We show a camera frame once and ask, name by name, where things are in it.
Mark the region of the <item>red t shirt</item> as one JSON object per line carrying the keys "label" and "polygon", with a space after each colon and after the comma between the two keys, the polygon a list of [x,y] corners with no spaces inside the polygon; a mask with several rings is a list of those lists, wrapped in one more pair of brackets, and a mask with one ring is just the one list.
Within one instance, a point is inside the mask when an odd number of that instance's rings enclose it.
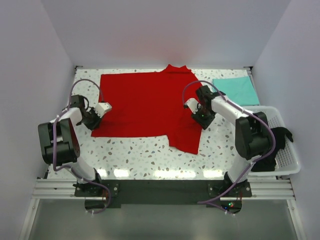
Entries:
{"label": "red t shirt", "polygon": [[103,74],[100,89],[112,109],[92,137],[138,138],[167,136],[180,151],[198,154],[202,127],[183,107],[201,87],[186,66],[168,65],[160,72]]}

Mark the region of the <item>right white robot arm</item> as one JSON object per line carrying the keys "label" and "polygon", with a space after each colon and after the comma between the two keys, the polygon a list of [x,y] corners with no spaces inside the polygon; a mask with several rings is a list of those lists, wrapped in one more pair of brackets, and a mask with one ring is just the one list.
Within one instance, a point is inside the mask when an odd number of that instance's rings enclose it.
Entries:
{"label": "right white robot arm", "polygon": [[236,155],[231,168],[224,174],[220,188],[227,196],[233,197],[241,190],[240,184],[247,181],[254,165],[271,154],[276,144],[275,136],[263,112],[249,111],[224,93],[212,92],[207,85],[195,93],[197,99],[189,98],[184,107],[190,109],[191,117],[202,129],[207,129],[217,114],[233,125]]}

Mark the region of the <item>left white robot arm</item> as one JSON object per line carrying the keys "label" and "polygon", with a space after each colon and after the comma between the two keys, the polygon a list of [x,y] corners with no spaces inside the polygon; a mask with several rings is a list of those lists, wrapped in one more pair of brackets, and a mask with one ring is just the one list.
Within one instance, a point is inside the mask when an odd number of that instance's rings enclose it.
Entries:
{"label": "left white robot arm", "polygon": [[99,127],[102,113],[86,107],[88,99],[82,95],[70,97],[70,104],[54,120],[38,126],[41,154],[44,162],[54,171],[67,170],[75,178],[73,185],[78,191],[92,197],[104,193],[104,184],[97,170],[81,157],[75,127],[85,125],[89,130]]}

